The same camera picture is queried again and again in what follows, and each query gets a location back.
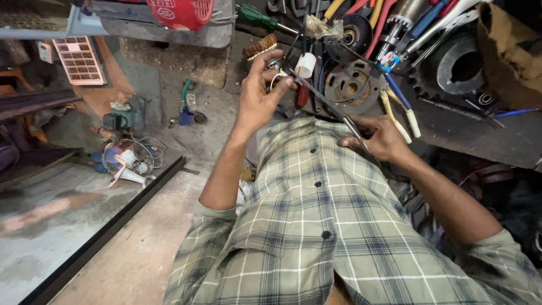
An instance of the green hose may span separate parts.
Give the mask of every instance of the green hose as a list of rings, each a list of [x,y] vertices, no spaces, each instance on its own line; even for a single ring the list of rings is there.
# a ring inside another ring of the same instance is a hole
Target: green hose
[[[186,92],[188,91],[188,87],[190,86],[191,83],[192,83],[192,80],[187,79],[186,83],[184,84],[183,93],[181,93],[181,95],[180,95],[180,101],[182,102],[182,106],[187,105],[187,103],[186,103]]]

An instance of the scissors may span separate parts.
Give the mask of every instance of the scissors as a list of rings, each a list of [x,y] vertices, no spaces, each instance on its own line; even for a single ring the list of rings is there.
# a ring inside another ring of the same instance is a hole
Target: scissors
[[[369,148],[367,148],[367,144],[365,144],[365,139],[362,137],[361,132],[359,131],[358,127],[354,124],[354,122],[346,115],[346,113],[341,110],[339,107],[335,105],[334,102],[327,99],[323,94],[321,94],[318,90],[316,90],[311,84],[308,83],[304,78],[299,76],[293,69],[290,68],[290,72],[295,76],[295,80],[303,84],[304,86],[307,86],[317,98],[319,98],[324,104],[326,104],[327,108],[343,123],[348,126],[348,128],[352,131],[354,134],[354,137],[358,139],[358,141],[363,144],[362,148],[363,150],[372,156],[371,151]]]

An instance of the plastic bag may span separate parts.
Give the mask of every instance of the plastic bag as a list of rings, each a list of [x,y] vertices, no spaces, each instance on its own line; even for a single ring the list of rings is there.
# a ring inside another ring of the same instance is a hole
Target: plastic bag
[[[326,41],[339,41],[343,39],[343,21],[336,20],[333,27],[330,27],[322,20],[310,15],[307,16],[305,32],[307,36],[314,39],[325,37]]]

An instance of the shirt sleeve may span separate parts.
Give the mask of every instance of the shirt sleeve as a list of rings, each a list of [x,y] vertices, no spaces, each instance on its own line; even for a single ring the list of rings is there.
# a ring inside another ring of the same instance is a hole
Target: shirt sleeve
[[[542,304],[542,279],[520,245],[502,230],[475,243],[462,269],[501,304]]]
[[[164,304],[187,304],[216,262],[235,223],[235,208],[224,211],[197,202],[194,218],[175,256]]]

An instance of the shirt button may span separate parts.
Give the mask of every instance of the shirt button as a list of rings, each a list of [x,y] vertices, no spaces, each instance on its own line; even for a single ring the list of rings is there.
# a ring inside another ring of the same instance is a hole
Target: shirt button
[[[329,239],[330,237],[331,237],[331,232],[330,231],[322,232],[322,238]]]

